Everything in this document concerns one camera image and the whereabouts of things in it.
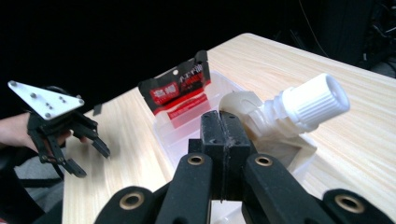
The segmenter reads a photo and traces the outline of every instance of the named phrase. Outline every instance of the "table surface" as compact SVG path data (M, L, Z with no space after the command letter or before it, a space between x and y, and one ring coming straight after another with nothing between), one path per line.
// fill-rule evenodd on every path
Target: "table surface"
M395 79L253 34L238 35L207 54L210 70L263 100L323 72L335 77L351 107L308 134L318 149L301 184L320 199L328 189L350 189L396 220ZM99 123L99 136L111 156L105 159L92 145L67 139L66 157L87 176L65 174L64 223L93 223L118 190L139 186L155 191L175 171L137 87L105 102L100 115L89 111L86 116Z

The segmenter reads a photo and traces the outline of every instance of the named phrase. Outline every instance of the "red package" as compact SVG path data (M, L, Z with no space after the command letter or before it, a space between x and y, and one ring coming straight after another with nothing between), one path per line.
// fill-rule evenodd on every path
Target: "red package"
M200 111L210 109L205 86L210 83L207 53L200 50L195 57L179 64L159 77L144 80L138 89L154 115L165 111L174 127L186 120L175 118L200 106Z

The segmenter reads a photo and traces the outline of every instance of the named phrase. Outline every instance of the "ribbed bottle cap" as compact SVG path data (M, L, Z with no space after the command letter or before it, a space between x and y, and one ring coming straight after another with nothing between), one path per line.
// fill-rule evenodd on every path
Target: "ribbed bottle cap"
M350 108L341 85L325 73L285 91L283 104L292 121L306 132L315 130L321 122Z

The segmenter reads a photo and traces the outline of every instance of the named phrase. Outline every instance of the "robotic hand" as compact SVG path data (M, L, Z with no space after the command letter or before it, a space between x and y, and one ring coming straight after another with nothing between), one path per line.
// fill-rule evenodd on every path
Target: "robotic hand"
M73 135L77 138L85 136L91 139L92 145L104 157L107 158L110 155L110 150L99 138L97 122L76 110L84 105L82 99L72 97L56 87L48 87L44 90L16 81L9 81L8 86L33 109L30 111L27 129L37 147L38 157L42 163L62 165L69 174L77 177L87 175L72 159L64 158L57 142L57 137L68 130L73 131ZM44 140L48 141L49 148L44 144Z

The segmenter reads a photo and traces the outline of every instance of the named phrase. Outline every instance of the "white mounting plate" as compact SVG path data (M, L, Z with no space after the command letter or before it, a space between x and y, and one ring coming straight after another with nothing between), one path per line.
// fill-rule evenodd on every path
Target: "white mounting plate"
M55 119L84 105L84 101L80 98L16 81L9 81L8 86L45 120Z

